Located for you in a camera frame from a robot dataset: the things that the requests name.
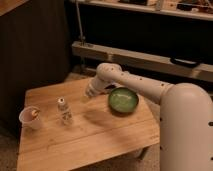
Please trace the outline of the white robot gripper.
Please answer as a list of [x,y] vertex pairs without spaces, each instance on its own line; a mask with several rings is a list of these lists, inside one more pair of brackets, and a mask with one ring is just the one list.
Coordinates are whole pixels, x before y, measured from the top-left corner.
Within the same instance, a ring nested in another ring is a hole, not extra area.
[[85,94],[88,97],[95,97],[101,94],[104,91],[105,87],[106,83],[103,80],[99,79],[98,77],[94,77],[88,83]]

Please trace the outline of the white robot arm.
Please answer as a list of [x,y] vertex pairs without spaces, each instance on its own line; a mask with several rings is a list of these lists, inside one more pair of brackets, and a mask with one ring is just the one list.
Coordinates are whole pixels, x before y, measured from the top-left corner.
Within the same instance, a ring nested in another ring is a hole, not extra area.
[[213,100],[200,86],[172,84],[101,63],[85,94],[118,83],[160,106],[160,171],[213,171]]

